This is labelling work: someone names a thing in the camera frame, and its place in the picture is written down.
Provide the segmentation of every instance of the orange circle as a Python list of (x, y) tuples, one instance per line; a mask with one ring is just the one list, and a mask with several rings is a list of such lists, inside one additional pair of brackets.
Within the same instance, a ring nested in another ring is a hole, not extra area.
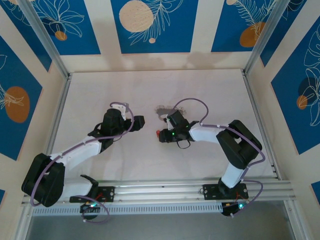
[(67, 34), (65, 34), (63, 31), (56, 31), (54, 35), (60, 41), (67, 40)]
[(303, 110), (308, 106), (308, 99), (306, 96), (299, 96), (298, 99), (296, 100), (296, 105), (298, 106), (299, 109)]
[(256, 30), (257, 35), (260, 36), (262, 29), (265, 27), (265, 22), (258, 22), (254, 26), (249, 26), (244, 30), (240, 36), (240, 45), (244, 48), (252, 48), (256, 45), (258, 38), (256, 39)]
[(149, 39), (149, 43), (154, 44), (155, 42), (156, 42), (155, 38), (152, 37), (152, 38)]
[[(20, 98), (23, 99), (19, 101), (20, 104), (16, 104), (10, 97), (15, 98), (16, 100)], [(22, 124), (25, 120), (27, 120), (30, 111), (30, 99), (28, 93), (22, 87), (10, 87), (6, 91), (4, 99), (8, 101), (8, 103), (5, 105), (6, 114), (12, 121)]]

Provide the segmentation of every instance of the metal bar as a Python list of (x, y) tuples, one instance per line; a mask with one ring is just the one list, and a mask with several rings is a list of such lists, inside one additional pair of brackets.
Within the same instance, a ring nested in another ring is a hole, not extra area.
[(293, 234), (296, 239), (312, 240), (314, 239), (308, 230), (304, 217), (300, 212), (297, 200), (285, 200), (284, 206), (288, 214)]
[(16, 0), (16, 1), (22, 13), (24, 14), (25, 18), (28, 20), (29, 24), (31, 25), (33, 31), (35, 32), (40, 42), (42, 43), (44, 49), (47, 51), (50, 58), (56, 64), (60, 73), (65, 77), (65, 79), (68, 79), (69, 72), (65, 64), (63, 63), (59, 55), (59, 52), (56, 46), (54, 45), (51, 37), (49, 36), (47, 30), (42, 24), (42, 21), (40, 20), (34, 7), (32, 6), (32, 3), (29, 0)]
[(62, 93), (61, 93), (58, 108), (57, 108), (55, 116), (54, 116), (54, 121), (53, 121), (53, 126), (52, 126), (52, 130), (51, 130), (49, 142), (47, 144), (46, 151), (45, 151), (46, 155), (50, 155), (52, 153), (54, 145), (55, 145), (60, 120), (61, 120), (62, 113), (63, 113), (65, 103), (67, 100), (67, 95), (68, 95), (68, 91), (69, 91), (69, 87), (70, 87), (70, 83), (71, 83), (71, 78), (72, 78), (72, 75), (70, 75), (70, 77), (68, 77), (67, 81), (65, 82)]
[(276, 4), (266, 21), (265, 27), (262, 30), (255, 46), (253, 47), (252, 53), (244, 67), (244, 72), (249, 74), (252, 67), (254, 66), (257, 59), (260, 57), (263, 49), (265, 48), (268, 40), (270, 39), (272, 33), (274, 32), (282, 14), (286, 10), (290, 0), (274, 0)]
[(21, 217), (19, 219), (19, 222), (17, 224), (17, 229), (15, 231), (15, 234), (12, 236), (11, 240), (23, 240), (26, 239), (31, 216), (33, 214), (34, 208), (31, 207), (31, 205), (27, 206), (21, 206), (22, 213)]
[[(257, 201), (294, 200), (296, 196), (290, 181), (260, 179), (263, 183), (263, 192)], [(101, 186), (116, 186), (113, 204), (164, 204), (164, 203), (206, 203), (204, 195), (200, 193), (203, 184), (217, 184), (216, 179), (176, 180), (176, 181), (143, 181), (121, 182), (109, 181)], [(255, 183), (247, 183), (249, 200), (260, 190)], [(29, 196), (23, 198), (23, 203), (28, 204)], [(56, 205), (77, 203), (57, 202)], [(230, 202), (230, 200), (215, 200), (213, 202)]]
[(258, 104), (257, 104), (257, 102), (255, 100), (256, 98), (255, 98), (254, 92), (252, 90), (251, 83), (248, 80), (249, 76), (247, 76), (243, 71), (242, 71), (242, 76), (243, 76), (243, 80), (244, 80), (244, 84), (245, 84), (246, 90), (248, 92), (248, 95), (249, 95), (249, 98), (250, 98), (250, 101), (251, 101), (251, 105), (252, 105), (252, 108), (253, 108), (253, 111), (254, 111), (254, 115), (255, 115), (256, 121), (258, 123), (259, 129), (260, 129), (260, 132), (261, 132), (262, 140), (264, 142), (264, 146), (265, 146), (265, 149), (267, 151), (268, 157), (273, 163), (273, 167), (275, 169), (275, 173), (276, 173), (278, 179), (283, 180), (283, 175), (281, 174), (281, 171), (279, 169), (279, 166), (278, 166), (278, 163), (277, 163), (277, 160), (276, 160), (276, 155), (275, 155), (275, 152), (274, 152), (274, 150), (272, 148), (272, 145), (271, 145), (271, 142), (270, 142), (270, 137), (267, 134), (267, 132), (265, 131), (265, 127), (264, 127), (265, 125), (264, 125), (263, 120), (261, 118), (261, 113), (260, 113), (260, 110), (258, 108)]

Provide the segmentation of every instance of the white floor panel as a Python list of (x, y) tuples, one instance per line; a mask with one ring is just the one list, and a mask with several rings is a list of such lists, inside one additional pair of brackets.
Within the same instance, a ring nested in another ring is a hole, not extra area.
[[(159, 119), (159, 105), (174, 106), (183, 98), (203, 100), (209, 107), (206, 124), (241, 120), (265, 146), (239, 69), (170, 70), (75, 73), (72, 76), (53, 152), (81, 141), (103, 120), (110, 102), (126, 102), (135, 115), (144, 115), (145, 126), (130, 132), (102, 154), (87, 160), (70, 177), (87, 174), (97, 180), (177, 180), (220, 177), (228, 160), (218, 144), (192, 142), (188, 149), (160, 143), (156, 131), (166, 124)], [(184, 117), (199, 121), (206, 109), (196, 101), (180, 107)], [(268, 156), (247, 176), (270, 177)]]

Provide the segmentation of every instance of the metal frame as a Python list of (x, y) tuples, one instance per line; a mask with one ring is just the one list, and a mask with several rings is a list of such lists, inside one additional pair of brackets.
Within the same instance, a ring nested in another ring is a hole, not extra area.
[(22, 13), (24, 14), (25, 18), (28, 20), (30, 26), (35, 32), (36, 36), (39, 38), (40, 42), (42, 43), (44, 49), (47, 51), (50, 58), (56, 64), (60, 73), (67, 80), (69, 77), (69, 72), (64, 62), (62, 61), (56, 46), (52, 42), (51, 37), (49, 36), (39, 16), (37, 15), (34, 7), (32, 6), (29, 0), (16, 0), (16, 1)]
[[(295, 200), (296, 196), (290, 181), (276, 178), (256, 178), (263, 183), (263, 192), (257, 201)], [(191, 180), (159, 180), (159, 181), (100, 181), (100, 186), (114, 186), (113, 205), (141, 205), (141, 204), (196, 204), (196, 203), (224, 203), (230, 200), (205, 200), (201, 193), (204, 184), (217, 184), (218, 179)], [(246, 183), (249, 200), (253, 199), (260, 190), (255, 183)], [(23, 206), (28, 206), (30, 197), (25, 195)], [(78, 206), (69, 203), (68, 199), (59, 201), (56, 205)]]
[[(36, 35), (40, 39), (41, 43), (49, 53), (52, 60), (60, 70), (61, 74), (66, 78), (66, 83), (63, 92), (60, 97), (59, 105), (55, 114), (54, 123), (51, 130), (50, 139), (48, 141), (46, 154), (52, 152), (54, 142), (56, 139), (59, 123), (62, 117), (64, 105), (68, 95), (68, 90), (71, 84), (71, 76), (68, 73), (66, 66), (64, 65), (58, 50), (53, 44), (50, 36), (41, 23), (37, 13), (35, 12), (32, 4), (28, 0), (17, 0), (19, 7), (21, 8), (26, 19), (29, 21), (31, 27), (35, 31)], [(262, 139), (264, 141), (267, 154), (271, 161), (271, 165), (275, 169), (276, 178), (260, 178), (258, 179), (263, 183), (264, 191), (257, 199), (257, 201), (284, 201), (285, 208), (293, 229), (296, 239), (311, 239), (310, 233), (300, 212), (299, 205), (296, 201), (294, 190), (290, 181), (283, 180), (283, 174), (279, 169), (276, 161), (276, 156), (272, 150), (272, 145), (269, 141), (269, 137), (265, 131), (263, 120), (261, 119), (259, 106), (255, 101), (254, 92), (251, 88), (251, 83), (248, 80), (248, 73), (251, 71), (254, 63), (259, 58), (263, 48), (267, 44), (272, 32), (274, 31), (278, 21), (280, 20), (282, 13), (286, 9), (290, 0), (281, 0), (276, 3), (274, 10), (272, 11), (267, 25), (263, 29), (260, 38), (258, 39), (252, 54), (244, 68), (242, 70), (243, 80), (248, 91), (248, 95), (258, 122), (259, 129), (261, 131)], [(222, 202), (226, 201), (205, 201), (204, 196), (201, 193), (203, 184), (216, 184), (218, 179), (191, 179), (191, 180), (163, 180), (163, 181), (100, 181), (101, 186), (115, 186), (114, 202), (112, 208), (114, 209), (131, 209), (137, 206), (203, 206), (215, 205), (220, 206)], [(260, 186), (254, 183), (247, 183), (247, 189), (249, 199), (252, 199), (259, 191)], [(31, 216), (34, 213), (34, 208), (29, 205), (30, 197), (25, 195), (22, 201), (21, 217), (18, 223), (17, 231), (12, 237), (12, 240), (25, 239), (27, 236)], [(68, 203), (66, 201), (58, 202), (55, 207), (58, 209), (74, 209), (75, 206), (79, 206), (78, 203)]]
[(266, 21), (265, 27), (263, 28), (255, 46), (253, 47), (252, 53), (244, 67), (245, 74), (249, 74), (252, 67), (254, 66), (260, 54), (265, 48), (271, 34), (274, 32), (279, 20), (282, 17), (283, 12), (286, 10), (290, 0), (278, 0)]
[[(64, 90), (60, 97), (59, 106), (57, 109), (57, 114), (55, 116), (51, 137), (49, 144), (47, 146), (47, 153), (50, 154), (55, 138), (57, 135), (59, 123), (61, 120), (62, 112), (68, 95), (68, 90), (71, 84), (72, 78), (70, 77), (64, 86)], [(263, 192), (257, 201), (284, 201), (287, 214), (290, 216), (290, 223), (293, 229), (296, 239), (310, 239), (307, 227), (303, 219), (300, 217), (299, 207), (295, 204), (296, 196), (294, 190), (291, 186), (289, 180), (283, 180), (279, 167), (277, 165), (274, 152), (271, 148), (271, 144), (264, 130), (264, 124), (260, 117), (259, 106), (255, 102), (255, 96), (251, 89), (250, 82), (248, 81), (245, 74), (243, 74), (243, 80), (248, 91), (248, 95), (253, 106), (253, 110), (258, 122), (258, 126), (261, 130), (262, 138), (267, 149), (267, 153), (271, 161), (273, 161), (273, 167), (275, 169), (277, 177), (267, 177), (267, 178), (257, 178), (257, 180), (263, 183)], [(101, 180), (99, 184), (101, 186), (114, 186), (115, 195), (114, 202), (112, 206), (138, 206), (138, 205), (183, 205), (192, 204), (199, 205), (204, 203), (212, 203), (216, 205), (217, 203), (227, 202), (227, 201), (206, 201), (204, 196), (200, 193), (203, 184), (216, 184), (218, 183), (217, 178), (211, 179), (190, 179), (190, 180), (159, 180), (159, 181), (107, 181)], [(260, 186), (254, 183), (247, 183), (247, 189), (249, 194), (249, 199), (252, 199), (259, 191)], [(25, 195), (22, 201), (22, 207), (30, 208), (30, 197)], [(57, 202), (56, 207), (64, 209), (73, 209), (75, 206), (79, 206), (78, 203), (69, 203), (66, 201)], [(25, 210), (21, 219), (21, 225), (18, 229), (20, 232), (27, 234), (30, 217), (34, 211), (31, 207), (28, 212)]]

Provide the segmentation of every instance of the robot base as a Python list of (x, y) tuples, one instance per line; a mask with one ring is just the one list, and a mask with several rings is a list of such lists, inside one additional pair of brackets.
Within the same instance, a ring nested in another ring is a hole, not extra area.
[(205, 184), (202, 187), (204, 200), (236, 200), (239, 198), (239, 195), (243, 199), (249, 198), (247, 186), (244, 183), (238, 183), (225, 194), (220, 191), (218, 184)]

